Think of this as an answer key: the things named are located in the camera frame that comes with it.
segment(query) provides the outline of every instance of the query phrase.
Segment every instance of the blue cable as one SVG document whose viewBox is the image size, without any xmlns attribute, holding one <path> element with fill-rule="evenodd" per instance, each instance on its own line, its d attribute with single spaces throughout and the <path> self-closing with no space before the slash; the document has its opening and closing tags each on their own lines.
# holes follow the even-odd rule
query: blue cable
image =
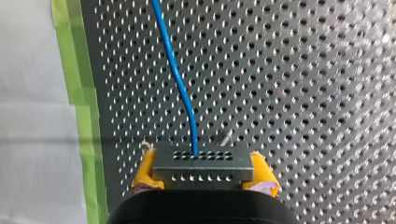
<svg viewBox="0 0 396 224">
<path fill-rule="evenodd" d="M 166 24 L 163 20 L 163 13 L 161 12 L 160 1 L 150 0 L 150 2 L 154 10 L 155 18 L 157 19 L 158 27 L 160 28 L 161 38 L 163 39 L 163 46 L 165 47 L 166 57 L 168 58 L 173 78 L 177 84 L 177 89 L 180 93 L 181 100 L 186 107 L 187 115 L 189 116 L 192 155 L 196 156 L 198 155 L 198 141 L 194 111 L 191 106 L 189 95 L 187 94 L 186 88 L 184 87 L 183 79 L 181 78 L 181 75 L 177 69 L 177 62 L 175 60 L 172 43 L 169 39 L 168 31 L 166 30 Z"/>
</svg>

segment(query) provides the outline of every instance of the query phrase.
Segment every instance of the hole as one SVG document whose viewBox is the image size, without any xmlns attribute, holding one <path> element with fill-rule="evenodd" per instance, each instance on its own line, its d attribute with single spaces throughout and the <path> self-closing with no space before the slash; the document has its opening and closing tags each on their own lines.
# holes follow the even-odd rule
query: hole
<svg viewBox="0 0 396 224">
<path fill-rule="evenodd" d="M 251 15 L 253 15 L 253 8 L 249 7 L 247 9 L 247 16 L 251 16 Z"/>
</svg>

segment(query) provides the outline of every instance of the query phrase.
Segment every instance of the perforated metal sheet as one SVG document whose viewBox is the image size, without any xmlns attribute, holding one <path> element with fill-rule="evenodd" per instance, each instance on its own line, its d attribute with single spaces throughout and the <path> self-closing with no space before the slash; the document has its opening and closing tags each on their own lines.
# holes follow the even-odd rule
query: perforated metal sheet
<svg viewBox="0 0 396 224">
<path fill-rule="evenodd" d="M 395 4 L 163 3 L 200 144 L 232 130 L 260 150 L 301 223 L 394 223 Z M 111 209 L 141 139 L 188 143 L 189 125 L 149 1 L 82 5 Z"/>
</svg>

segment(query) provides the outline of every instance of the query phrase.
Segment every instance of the green tape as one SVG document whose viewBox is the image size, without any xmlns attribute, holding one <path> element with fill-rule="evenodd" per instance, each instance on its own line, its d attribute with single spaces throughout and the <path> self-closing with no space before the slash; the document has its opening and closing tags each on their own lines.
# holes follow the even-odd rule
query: green tape
<svg viewBox="0 0 396 224">
<path fill-rule="evenodd" d="M 106 187 L 100 142 L 99 112 L 79 0 L 52 0 L 70 105 L 74 105 L 90 224 L 106 223 Z"/>
</svg>

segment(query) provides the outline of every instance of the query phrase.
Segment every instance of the yellow holder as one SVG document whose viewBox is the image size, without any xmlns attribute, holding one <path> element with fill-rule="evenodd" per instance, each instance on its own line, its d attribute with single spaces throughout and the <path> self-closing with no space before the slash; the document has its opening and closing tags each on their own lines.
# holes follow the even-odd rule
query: yellow holder
<svg viewBox="0 0 396 224">
<path fill-rule="evenodd" d="M 134 178 L 134 183 L 132 184 L 133 188 L 139 184 L 145 184 L 154 188 L 165 189 L 163 181 L 157 181 L 151 178 L 151 166 L 154 161 L 154 156 L 155 149 L 150 149 L 145 153 L 136 177 Z M 271 196 L 275 198 L 279 192 L 280 185 L 272 173 L 271 168 L 265 162 L 265 157 L 255 151 L 250 154 L 250 158 L 254 167 L 253 180 L 242 183 L 242 189 L 248 190 L 265 181 L 273 182 L 276 184 L 276 187 L 271 189 Z"/>
</svg>

